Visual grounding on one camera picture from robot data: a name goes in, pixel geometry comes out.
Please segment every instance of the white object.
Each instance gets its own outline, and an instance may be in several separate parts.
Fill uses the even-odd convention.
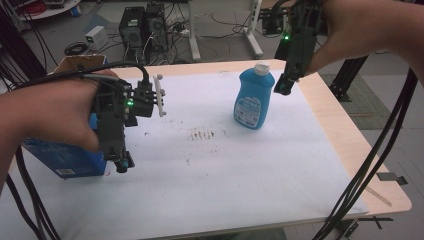
[[[165,96],[165,90],[161,88],[159,80],[162,80],[163,76],[161,74],[153,74],[153,80],[155,82],[155,90],[156,90],[156,99],[157,99],[157,105],[159,109],[159,116],[163,117],[166,115],[166,112],[163,111],[162,106],[162,98]]]
[[[271,64],[267,61],[259,61],[256,63],[254,71],[259,76],[266,76],[269,73],[269,68]]]
[[[91,50],[98,51],[109,41],[106,30],[103,26],[96,26],[85,34],[85,39]]]

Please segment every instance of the cable bundle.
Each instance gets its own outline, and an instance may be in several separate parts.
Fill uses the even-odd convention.
[[[31,200],[34,206],[34,212],[35,212],[35,216],[37,220],[37,225],[35,225],[35,223],[28,216],[28,213],[25,210],[25,207],[20,199],[19,193],[15,187],[15,184],[12,181],[12,178],[9,175],[7,175],[6,183],[10,189],[10,192],[13,195],[13,198],[15,199],[19,212],[21,213],[25,222],[31,227],[32,231],[37,236],[37,239],[39,240],[46,239],[46,237],[44,236],[44,231],[43,231],[43,229],[45,229],[47,234],[52,240],[60,240],[59,234],[54,228],[47,214],[47,211],[44,208],[43,202],[41,201],[41,198],[38,195],[37,190],[35,189],[34,183],[32,182],[31,177],[29,176],[29,173],[26,169],[23,154],[22,154],[22,148],[20,146],[16,150],[16,162],[19,168],[19,172],[25,183],[25,186],[28,189],[28,192],[31,196]]]
[[[24,75],[28,79],[45,76],[47,74],[46,70],[40,61],[38,61],[28,44],[21,38],[3,8],[0,8],[0,29],[2,30],[0,43]]]
[[[351,182],[349,183],[346,190],[343,192],[342,196],[336,203],[336,206],[333,208],[330,216],[328,216],[322,228],[315,235],[313,240],[322,240],[330,234],[330,232],[336,227],[336,225],[343,220],[343,217],[349,212],[349,210],[353,207],[355,202],[358,200],[362,192],[365,190],[371,179],[377,173],[378,169],[383,164],[384,160],[390,153],[397,136],[399,135],[400,129],[402,128],[403,120],[405,119],[406,112],[409,107],[409,103],[411,102],[415,87],[417,85],[418,78],[415,73],[409,69],[408,76],[405,81],[405,85],[399,95],[399,98],[396,102],[395,107],[384,127],[380,137],[377,139],[375,145],[371,149],[364,163],[353,177]],[[393,130],[392,135],[390,136],[389,142],[386,145],[380,159],[368,173],[368,170],[377,155],[377,151],[380,149],[385,137],[390,131],[390,127],[396,120],[395,128]]]

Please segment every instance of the computer tower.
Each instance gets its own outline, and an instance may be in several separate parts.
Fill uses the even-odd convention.
[[[136,54],[137,60],[140,60],[137,56],[144,57],[145,63],[148,63],[152,41],[148,41],[150,31],[144,7],[125,8],[119,24],[119,33],[126,52]]]
[[[167,52],[168,36],[166,33],[166,24],[164,18],[164,4],[150,2],[146,7],[147,20],[149,22],[150,32],[152,35],[152,51]]]

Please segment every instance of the black bracket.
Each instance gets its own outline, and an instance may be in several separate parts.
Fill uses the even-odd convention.
[[[408,184],[404,176],[398,177],[393,172],[377,173],[377,177],[380,181],[396,181],[401,186]]]

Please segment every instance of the white connector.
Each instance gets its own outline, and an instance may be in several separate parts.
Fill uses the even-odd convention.
[[[163,111],[162,106],[162,97],[165,96],[165,90],[161,88],[159,80],[161,80],[163,76],[161,74],[153,74],[153,80],[155,82],[155,90],[156,90],[156,99],[159,108],[159,116],[163,117],[166,115],[166,112]]]

